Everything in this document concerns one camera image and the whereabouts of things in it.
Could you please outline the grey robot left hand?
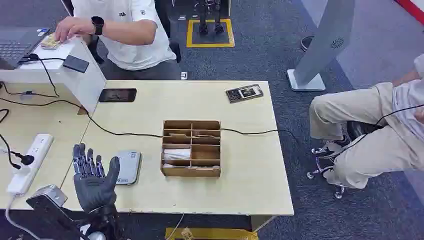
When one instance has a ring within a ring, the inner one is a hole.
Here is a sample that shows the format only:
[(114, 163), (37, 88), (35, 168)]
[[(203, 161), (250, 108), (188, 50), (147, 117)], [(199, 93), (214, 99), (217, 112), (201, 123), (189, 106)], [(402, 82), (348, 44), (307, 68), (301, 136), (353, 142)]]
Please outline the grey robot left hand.
[(120, 160), (114, 156), (104, 172), (102, 157), (93, 158), (94, 150), (86, 150), (84, 143), (75, 144), (72, 150), (73, 182), (81, 208), (91, 212), (102, 206), (114, 205), (115, 187), (120, 173)]

